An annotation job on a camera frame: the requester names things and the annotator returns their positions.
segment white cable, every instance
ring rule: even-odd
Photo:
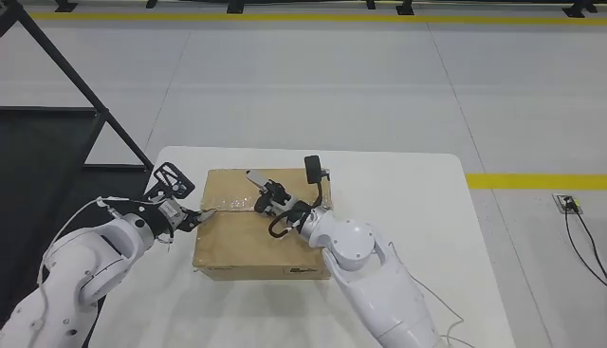
[[[122,202],[136,202],[136,203],[140,203],[143,205],[157,205],[159,203],[162,203],[162,201],[141,202],[141,201],[132,200],[129,198],[118,198],[116,196],[108,196],[106,198],[101,198],[99,196],[99,197],[97,197],[97,199],[93,199],[90,202],[87,202],[84,206],[80,207],[79,210],[74,212],[74,214],[67,220],[67,222],[65,222],[64,226],[61,227],[61,229],[59,229],[59,232],[57,232],[55,237],[53,237],[53,239],[50,241],[48,248],[46,249],[45,253],[42,256],[42,262],[40,263],[40,267],[38,268],[38,279],[36,280],[36,283],[38,284],[38,288],[40,289],[40,293],[42,294],[44,308],[42,311],[42,316],[37,321],[35,321],[34,325],[32,326],[32,328],[34,328],[34,333],[31,336],[31,339],[29,340],[28,348],[31,348],[34,345],[34,342],[36,342],[36,339],[38,338],[40,331],[45,326],[46,314],[48,313],[48,297],[46,296],[46,292],[45,292],[45,284],[42,281],[43,268],[45,267],[45,261],[47,259],[48,253],[52,249],[53,245],[57,242],[57,239],[59,238],[59,236],[64,232],[64,230],[67,228],[67,226],[69,226],[69,224],[76,218],[76,216],[78,216],[79,213],[81,213],[84,209],[86,209],[88,206],[92,205],[93,203],[98,203],[100,207],[109,207],[108,205],[103,203],[103,201],[105,201],[105,200],[122,201]]]
[[[446,337],[447,337],[447,335],[441,335],[441,338],[446,338]],[[463,341],[463,340],[461,340],[461,339],[454,338],[454,337],[451,337],[451,339],[453,339],[453,340],[455,340],[455,341],[459,341],[459,342],[461,342],[462,344],[467,345],[467,346],[468,346],[468,347],[470,347],[470,348],[475,348],[475,347],[474,347],[474,345],[470,344],[470,343],[469,343],[469,342],[467,342],[467,341]]]
[[[401,264],[403,264],[403,263],[402,263],[402,260],[400,260],[400,257],[398,256],[398,252],[396,252],[396,247],[395,247],[394,243],[393,243],[393,242],[390,242],[388,245],[392,247],[392,250],[394,251],[395,256],[396,256],[396,258],[398,259],[398,261],[399,261]],[[471,344],[468,344],[467,342],[462,341],[461,339],[453,338],[453,337],[451,336],[451,330],[452,330],[453,328],[455,328],[457,325],[459,325],[459,324],[463,323],[463,322],[464,322],[464,318],[462,318],[462,317],[461,317],[461,316],[460,316],[458,313],[456,313],[456,312],[455,312],[455,310],[453,310],[453,309],[452,309],[452,308],[451,308],[451,307],[450,307],[450,306],[449,306],[449,305],[448,305],[448,304],[447,304],[445,301],[443,301],[443,299],[442,299],[442,298],[440,298],[440,297],[439,297],[439,296],[438,296],[436,293],[434,293],[432,290],[430,290],[430,288],[429,288],[429,287],[425,286],[425,285],[424,285],[424,283],[422,283],[421,281],[417,280],[417,278],[416,278],[416,277],[414,277],[414,275],[413,275],[413,274],[409,273],[409,275],[411,276],[411,278],[413,278],[413,279],[414,279],[414,281],[415,281],[415,282],[417,282],[418,284],[420,284],[421,286],[423,286],[423,287],[424,287],[426,290],[428,290],[428,292],[429,292],[430,294],[432,294],[432,295],[433,295],[435,298],[437,298],[437,299],[438,299],[438,300],[439,300],[441,303],[443,303],[443,305],[444,305],[444,306],[445,306],[445,307],[446,307],[446,308],[447,308],[449,311],[451,311],[451,313],[452,313],[452,314],[453,314],[455,317],[457,317],[457,318],[459,319],[459,321],[456,321],[456,322],[452,323],[452,324],[449,326],[449,328],[447,329],[447,334],[446,334],[446,335],[441,335],[441,337],[447,338],[447,345],[448,345],[449,347],[452,347],[452,345],[451,345],[451,339],[454,339],[454,340],[457,340],[457,341],[463,342],[463,343],[464,343],[464,344],[466,344],[467,346],[470,346],[470,347],[474,348],[474,346],[472,346]]]

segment cable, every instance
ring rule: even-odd
[[[291,228],[286,228],[283,229],[280,233],[276,233],[274,232],[274,226],[276,226],[278,224],[278,222],[281,221],[281,219],[283,219],[284,217],[288,218],[288,215],[293,211],[293,209],[285,211],[283,213],[281,213],[280,215],[276,216],[274,218],[274,220],[272,220],[272,222],[269,224],[269,226],[267,226],[267,231],[269,232],[269,235],[272,236],[275,239],[280,239],[281,237],[285,236],[286,234],[288,234],[291,231]]]
[[[401,264],[403,264],[403,263],[402,263],[402,260],[400,260],[400,257],[398,256],[398,252],[396,252],[396,247],[395,247],[394,243],[393,243],[393,242],[390,242],[390,243],[388,244],[388,246],[391,246],[391,247],[392,247],[392,250],[394,251],[396,258],[398,259],[398,261],[399,261]],[[417,278],[416,278],[416,277],[414,277],[414,275],[413,275],[413,274],[409,273],[409,275],[411,276],[411,278],[413,278],[413,279],[414,279],[414,281],[415,281],[415,282],[417,282],[418,284],[420,284],[422,287],[424,287],[426,290],[428,290],[428,292],[429,292],[430,294],[432,294],[432,295],[433,295],[435,298],[437,298],[437,299],[438,299],[438,300],[439,300],[441,303],[443,303],[443,305],[444,305],[444,306],[445,306],[445,307],[446,307],[446,308],[447,308],[449,311],[451,311],[451,313],[452,313],[452,314],[453,314],[455,317],[457,317],[457,318],[459,319],[459,321],[456,321],[456,322],[452,323],[452,324],[449,326],[449,328],[447,329],[447,335],[441,335],[441,337],[447,338],[447,345],[451,347],[451,339],[454,339],[454,340],[457,340],[457,341],[463,342],[464,344],[467,344],[468,346],[470,346],[470,347],[474,348],[472,345],[468,344],[467,342],[462,341],[462,340],[460,340],[460,339],[453,338],[453,337],[451,336],[451,330],[452,330],[453,328],[455,328],[457,325],[459,325],[459,324],[463,323],[463,322],[465,321],[465,320],[464,320],[464,318],[462,318],[462,317],[461,317],[461,316],[460,316],[458,313],[456,313],[456,312],[455,312],[455,310],[453,310],[453,309],[452,309],[452,308],[451,308],[451,307],[450,307],[450,306],[449,306],[449,305],[448,305],[448,304],[447,304],[445,301],[443,301],[443,299],[442,299],[442,298],[440,298],[440,297],[438,296],[438,294],[434,293],[432,290],[430,290],[430,288],[429,288],[429,287],[425,286],[425,285],[424,285],[424,283],[422,283],[421,281],[417,280]]]
[[[586,230],[588,237],[590,237],[590,242],[592,243],[592,250],[593,250],[593,253],[595,254],[595,259],[597,259],[597,263],[598,263],[598,266],[600,267],[600,271],[602,271],[605,278],[607,278],[607,272],[605,272],[603,263],[601,262],[600,258],[598,257],[598,251],[597,251],[597,245],[595,244],[595,239],[592,237],[592,233],[590,233],[590,230],[588,230],[588,227],[586,227],[586,223],[581,218],[581,215],[579,214],[579,212],[577,210],[574,210],[574,212],[576,213],[579,220],[581,221],[581,224],[584,226],[584,229]]]
[[[576,254],[578,255],[579,259],[581,260],[581,263],[584,264],[584,266],[586,266],[586,268],[588,269],[588,271],[590,271],[592,273],[593,276],[595,276],[597,278],[597,280],[599,280],[603,285],[607,286],[607,282],[603,281],[603,279],[601,279],[598,274],[588,265],[586,264],[586,261],[581,257],[581,254],[579,254],[578,248],[576,247],[575,243],[573,242],[573,239],[571,238],[571,231],[569,230],[569,218],[567,217],[567,210],[565,210],[565,226],[567,227],[567,236],[569,236],[569,242],[571,243],[571,247],[573,247],[573,250],[576,251]],[[595,241],[592,237],[592,235],[590,234],[590,232],[588,232],[588,235],[590,236],[590,241],[593,245],[593,247],[595,247]],[[595,256],[597,258],[597,261],[600,263],[600,260],[598,259],[598,255],[596,254]]]
[[[441,335],[440,337],[441,337],[441,338],[447,338],[448,336],[447,336],[447,335]],[[467,345],[467,346],[468,346],[468,347],[470,347],[470,348],[475,348],[475,347],[474,347],[474,345],[470,344],[469,342],[466,342],[466,341],[463,341],[463,340],[461,340],[461,339],[454,338],[454,337],[451,337],[451,338],[452,338],[453,340],[455,340],[455,341],[459,341],[459,342],[461,342],[462,344]]]
[[[84,206],[80,207],[79,210],[77,210],[76,212],[74,212],[74,214],[72,216],[70,216],[69,219],[67,219],[67,222],[65,222],[64,226],[61,227],[61,229],[59,229],[59,232],[57,232],[57,234],[55,235],[55,237],[53,237],[53,239],[50,241],[50,244],[48,245],[48,248],[45,250],[45,253],[42,255],[42,262],[40,263],[40,267],[38,268],[38,278],[36,280],[36,283],[38,285],[38,288],[40,289],[40,293],[42,294],[42,298],[43,298],[43,302],[44,302],[44,308],[43,308],[43,311],[42,311],[42,316],[37,321],[35,321],[34,325],[32,326],[34,328],[34,333],[31,336],[31,339],[29,340],[28,348],[31,348],[33,346],[33,344],[36,342],[36,339],[38,338],[38,335],[40,334],[40,331],[45,326],[46,314],[48,313],[48,296],[46,295],[45,284],[42,281],[42,278],[43,278],[43,269],[45,267],[45,261],[48,258],[47,257],[48,253],[53,248],[53,245],[59,239],[59,236],[64,232],[64,230],[67,228],[67,226],[69,226],[69,224],[76,218],[76,216],[78,216],[82,211],[84,211],[84,209],[86,209],[88,206],[92,205],[93,203],[98,203],[100,205],[100,207],[108,207],[109,208],[108,205],[106,205],[105,203],[103,203],[103,201],[107,201],[107,200],[122,201],[122,202],[136,202],[136,203],[140,203],[140,204],[144,204],[144,205],[157,205],[159,203],[162,203],[162,201],[158,201],[158,202],[141,202],[141,201],[132,200],[132,199],[128,199],[128,198],[117,198],[117,197],[114,197],[114,196],[108,196],[106,198],[98,197],[97,199],[93,199],[90,202],[87,202],[86,204],[84,204]]]

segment cardboard box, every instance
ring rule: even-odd
[[[260,172],[312,204],[316,185],[308,185],[305,169],[263,169]],[[296,231],[282,239],[267,233],[272,217],[253,206],[259,190],[247,180],[245,169],[212,170],[207,176],[201,208],[217,209],[196,235],[193,265],[214,280],[319,280],[330,273],[321,250],[312,249]],[[329,182],[322,180],[322,203],[331,208]],[[284,228],[283,222],[275,230]]]

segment floor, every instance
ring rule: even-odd
[[[153,11],[201,10],[225,11],[169,2]],[[77,11],[142,12],[143,4],[88,1]],[[353,4],[246,10],[286,11],[368,12]],[[416,8],[462,13],[561,17],[558,7]],[[452,153],[467,173],[607,173],[607,27],[39,24],[152,160],[167,145],[199,145]],[[0,105],[87,105],[20,27],[2,38],[0,57]],[[137,159],[107,130],[89,162]],[[472,197],[517,346],[604,347],[607,292],[566,240],[557,191]],[[606,194],[575,195],[607,254]],[[573,232],[589,257],[581,229]]]

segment black cable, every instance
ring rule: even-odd
[[[603,267],[603,263],[601,262],[600,258],[598,257],[598,251],[597,251],[597,245],[595,244],[595,239],[592,237],[592,233],[590,233],[590,231],[588,230],[588,227],[586,227],[586,223],[584,223],[584,220],[581,218],[581,215],[579,214],[579,212],[576,210],[574,210],[574,212],[576,213],[579,220],[581,221],[581,224],[584,226],[584,229],[586,230],[588,237],[590,237],[590,243],[592,244],[592,251],[595,254],[595,259],[597,259],[598,266],[600,266],[600,271],[602,271],[605,278],[607,278],[607,272],[605,271],[605,267]]]
[[[604,284],[605,286],[607,286],[607,282],[603,281],[597,273],[595,273],[595,271],[588,265],[586,264],[586,262],[584,261],[584,259],[581,257],[581,255],[578,252],[578,249],[576,248],[576,245],[573,242],[573,239],[571,238],[571,232],[569,230],[569,219],[567,218],[567,210],[565,210],[565,225],[567,226],[567,235],[569,236],[569,242],[571,243],[571,247],[573,247],[573,250],[576,251],[576,253],[578,254],[579,259],[581,260],[581,262],[584,264],[584,266],[586,266],[586,268],[592,273],[593,276],[597,277],[597,280],[599,280],[602,284]]]
[[[292,211],[293,211],[293,209],[291,209],[289,211],[285,211],[285,212],[281,213],[280,215],[276,216],[274,218],[274,220],[272,220],[272,222],[269,224],[269,226],[267,226],[267,231],[269,232],[270,236],[272,236],[273,238],[276,238],[276,239],[280,239],[281,237],[288,234],[289,229],[283,229],[280,233],[274,232],[274,226],[276,226],[278,224],[278,222],[280,222],[281,219],[283,219],[284,217],[288,217],[288,215]]]

